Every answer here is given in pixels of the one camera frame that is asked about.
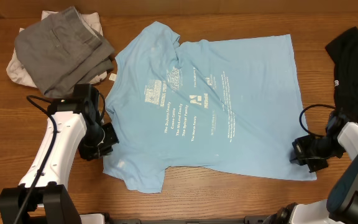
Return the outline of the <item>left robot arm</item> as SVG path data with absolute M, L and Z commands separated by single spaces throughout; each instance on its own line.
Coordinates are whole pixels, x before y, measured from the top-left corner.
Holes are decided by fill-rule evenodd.
M 68 98 L 56 98 L 41 111 L 48 117 L 38 153 L 19 185 L 0 194 L 3 223 L 110 223 L 108 213 L 78 213 L 67 185 L 76 153 L 87 161 L 112 152 L 118 138 L 98 109 L 104 96 L 90 84 L 77 84 Z

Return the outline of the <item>light blue printed t-shirt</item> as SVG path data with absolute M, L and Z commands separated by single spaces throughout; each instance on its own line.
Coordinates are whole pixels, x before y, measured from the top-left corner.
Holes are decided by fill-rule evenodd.
M 154 22 L 116 62 L 106 111 L 119 142 L 103 165 L 129 190 L 159 193 L 166 169 L 181 166 L 316 179 L 290 161 L 304 135 L 290 35 L 180 42 Z

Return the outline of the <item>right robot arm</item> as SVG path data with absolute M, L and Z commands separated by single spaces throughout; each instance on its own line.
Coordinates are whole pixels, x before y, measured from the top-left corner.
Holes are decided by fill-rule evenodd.
M 310 172 L 323 169 L 327 160 L 347 153 L 351 164 L 336 182 L 326 200 L 293 203 L 265 219 L 265 223 L 358 224 L 358 122 L 342 111 L 331 112 L 325 136 L 312 133 L 293 142 L 293 162 Z

